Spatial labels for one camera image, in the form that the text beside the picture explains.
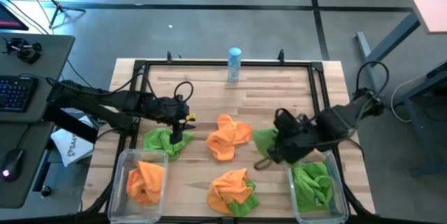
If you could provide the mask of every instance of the desk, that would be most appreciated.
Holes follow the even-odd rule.
[[[32,65],[20,61],[14,54],[2,54],[1,57],[5,59],[2,60],[0,65],[0,75],[28,73],[43,77],[52,77],[56,80],[61,75],[75,41],[73,36],[0,33],[0,38],[3,37],[7,39],[12,37],[24,38],[28,43],[39,42],[42,45],[43,54]],[[2,49],[5,48],[3,41],[0,47]],[[35,112],[36,114],[45,111],[45,99],[49,92],[50,85],[45,81],[39,80],[36,93],[29,104],[28,111]],[[5,122],[5,119],[0,122],[0,160],[3,159],[6,152],[16,147],[20,136],[27,128],[27,123],[9,123]],[[54,124],[50,122],[35,123],[24,136],[21,144],[21,147],[25,150],[22,173],[14,182],[8,183],[0,179],[0,208],[19,208],[24,204],[53,127]]]
[[[447,33],[446,0],[413,0],[414,11],[402,20],[372,51],[363,32],[357,32],[362,57],[365,61],[382,61],[405,38],[415,31],[422,23],[428,34]],[[369,78],[376,91],[383,84],[374,72],[373,64],[366,67]]]
[[[129,80],[135,59],[118,59],[112,76],[110,90]],[[274,110],[285,107],[291,113],[314,114],[310,96],[309,76],[301,67],[251,67],[243,66],[240,82],[226,81],[225,66],[150,66],[149,80],[157,96],[172,96],[175,86],[188,80],[194,85],[194,94],[189,100],[190,112],[196,114],[196,126],[191,132],[194,139],[182,150],[180,157],[168,165],[166,205],[164,216],[220,216],[206,203],[207,189],[212,180],[224,172],[246,167],[248,178],[256,184],[260,206],[248,217],[293,217],[290,188],[286,168],[272,165],[267,170],[256,171],[253,164],[261,155],[255,144],[236,147],[235,157],[229,162],[216,161],[205,141],[211,131],[217,129],[217,117],[228,113],[234,120],[250,123],[254,129],[273,125]],[[342,65],[338,61],[323,62],[327,90],[331,105],[349,102]],[[188,88],[179,89],[187,95]],[[163,127],[142,119],[136,148],[142,148],[143,135],[155,127]],[[84,209],[91,206],[110,180],[119,136],[104,135],[96,142],[82,200]],[[350,142],[339,146],[344,177],[356,197],[371,212],[374,212],[371,193],[362,155]]]

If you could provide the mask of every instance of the microfiber cloth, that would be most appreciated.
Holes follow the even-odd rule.
[[[275,143],[277,136],[278,136],[278,129],[276,128],[256,130],[256,132],[254,133],[253,141],[256,145],[256,148],[265,158],[270,157],[269,153],[267,152],[267,149]],[[305,160],[306,162],[324,161],[325,156],[320,155],[320,152],[317,149],[314,149],[301,161],[303,160]],[[298,165],[298,162],[299,161],[289,165],[291,167],[295,167],[296,165]]]
[[[247,181],[247,169],[230,171],[215,179],[208,189],[207,203],[222,214],[244,216],[259,205],[255,184]]]
[[[332,198],[332,184],[324,163],[301,163],[293,168],[293,185],[301,212],[328,209]]]
[[[138,168],[129,172],[126,192],[138,204],[149,205],[160,201],[163,167],[138,161]]]
[[[142,146],[144,150],[164,150],[169,157],[169,161],[179,157],[182,150],[189,141],[193,139],[192,133],[183,132],[182,141],[171,144],[170,135],[173,132],[169,129],[157,128],[145,134]]]
[[[217,126],[219,129],[208,136],[207,146],[217,160],[232,160],[235,145],[250,141],[251,125],[241,121],[234,122],[230,115],[222,114],[217,118]]]

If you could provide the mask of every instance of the keyboard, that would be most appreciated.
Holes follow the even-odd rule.
[[[0,112],[26,112],[37,81],[35,77],[0,76]]]

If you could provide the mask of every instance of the blue bottle cap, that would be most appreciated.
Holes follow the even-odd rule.
[[[232,47],[230,49],[230,55],[232,55],[232,56],[237,57],[237,56],[241,55],[241,53],[242,53],[242,51],[238,47]]]

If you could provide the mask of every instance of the yellow label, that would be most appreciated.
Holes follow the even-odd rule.
[[[196,118],[196,114],[194,114],[194,113],[186,116],[186,120],[191,120],[191,119],[195,119],[195,118]]]

